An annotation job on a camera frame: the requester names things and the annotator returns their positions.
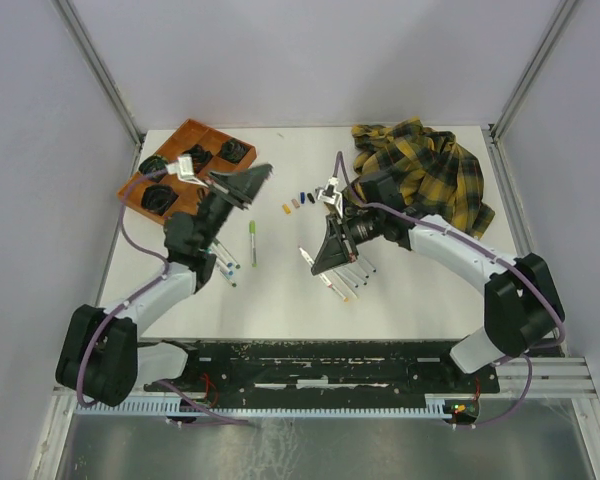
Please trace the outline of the pink cap white marker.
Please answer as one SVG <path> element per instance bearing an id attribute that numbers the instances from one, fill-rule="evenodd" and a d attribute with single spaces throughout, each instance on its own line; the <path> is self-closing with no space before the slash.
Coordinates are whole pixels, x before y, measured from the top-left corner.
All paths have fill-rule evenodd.
<path id="1" fill-rule="evenodd" d="M 343 302 L 348 302 L 349 298 L 344 294 L 325 274 L 318 275 L 319 279 L 332 290 Z"/>

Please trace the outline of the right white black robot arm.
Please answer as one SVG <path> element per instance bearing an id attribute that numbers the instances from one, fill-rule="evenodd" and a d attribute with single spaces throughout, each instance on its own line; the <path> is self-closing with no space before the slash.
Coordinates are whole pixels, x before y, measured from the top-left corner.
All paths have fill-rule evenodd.
<path id="1" fill-rule="evenodd" d="M 447 389 L 461 391 L 482 367 L 545 346 L 551 332 L 564 331 L 564 310 L 542 257 L 502 254 L 432 209 L 407 204 L 387 173 L 362 176 L 345 190 L 338 183 L 331 177 L 315 194 L 329 213 L 314 275 L 356 262 L 360 245 L 382 237 L 445 266 L 483 296 L 482 327 L 451 347 L 438 368 Z"/>

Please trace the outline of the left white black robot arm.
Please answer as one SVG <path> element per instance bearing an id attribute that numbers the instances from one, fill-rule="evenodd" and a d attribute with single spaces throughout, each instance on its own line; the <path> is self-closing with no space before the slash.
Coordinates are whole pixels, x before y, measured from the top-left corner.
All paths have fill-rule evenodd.
<path id="1" fill-rule="evenodd" d="M 216 269 L 209 248 L 234 208 L 254 201 L 273 168 L 265 163 L 237 173 L 212 172 L 208 194 L 193 214 L 176 212 L 164 223 L 163 264 L 146 285 L 109 306 L 78 307 L 56 367 L 56 381 L 75 391 L 79 404 L 115 407 L 137 387 L 169 380 L 189 390 L 201 378 L 193 353 L 174 341 L 139 343 L 172 307 L 198 293 Z"/>

